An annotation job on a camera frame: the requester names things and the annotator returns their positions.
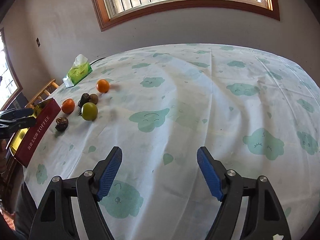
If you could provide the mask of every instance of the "wooden chair back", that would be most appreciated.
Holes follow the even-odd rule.
[[[50,96],[50,92],[48,90],[51,90],[50,87],[55,87],[56,89],[59,87],[57,84],[56,84],[56,80],[55,79],[52,79],[49,83],[47,83],[30,101],[29,103],[26,105],[27,108],[32,108],[34,109],[35,106],[34,106],[34,103],[39,100],[39,101],[43,101],[41,95],[42,94],[46,94],[47,96]]]

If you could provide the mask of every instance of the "tangerine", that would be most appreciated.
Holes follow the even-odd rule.
[[[100,92],[100,93],[107,93],[109,91],[109,88],[110,88],[110,85],[109,85],[109,82],[105,79],[100,79],[98,82],[97,82],[97,90]]]
[[[61,110],[65,114],[71,114],[75,109],[75,107],[76,107],[75,102],[71,98],[68,98],[62,103]]]

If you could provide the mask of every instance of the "silver bolt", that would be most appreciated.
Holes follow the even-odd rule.
[[[90,177],[92,174],[93,174],[93,172],[90,171],[90,170],[88,170],[88,171],[85,171],[83,175],[84,175],[85,177]]]
[[[54,176],[52,178],[52,182],[58,182],[60,180],[60,177],[59,176]]]
[[[268,179],[265,177],[265,176],[260,176],[260,181],[262,181],[262,182],[267,182],[268,181]]]
[[[235,176],[236,172],[234,170],[228,170],[227,174],[231,177]]]

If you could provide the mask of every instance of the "wooden window frame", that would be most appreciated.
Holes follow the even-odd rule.
[[[5,109],[8,108],[8,106],[12,103],[13,100],[16,99],[16,97],[18,96],[18,94],[22,91],[22,85],[13,69],[9,54],[8,54],[8,50],[7,50],[7,44],[5,42],[5,36],[4,36],[4,28],[0,29],[0,33],[2,36],[2,41],[3,41],[3,45],[4,45],[4,53],[5,53],[5,59],[7,60],[7,64],[8,64],[8,68],[9,71],[11,73],[11,76],[13,78],[13,81],[15,82],[15,84],[17,85],[17,89],[16,91],[8,98],[8,100],[6,101],[6,103],[1,107],[0,111],[3,111]]]
[[[265,2],[267,8],[251,3],[242,2],[239,0],[171,0],[166,3],[159,3],[152,6],[144,7],[121,15],[119,17],[110,19],[104,0],[92,0],[101,31],[107,30],[120,23],[130,21],[144,15],[175,9],[195,7],[230,8],[264,15],[280,21],[278,0],[265,0]]]

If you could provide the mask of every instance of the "green fruit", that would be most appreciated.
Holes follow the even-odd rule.
[[[98,108],[94,103],[85,103],[81,108],[82,118],[87,121],[93,121],[97,118]]]

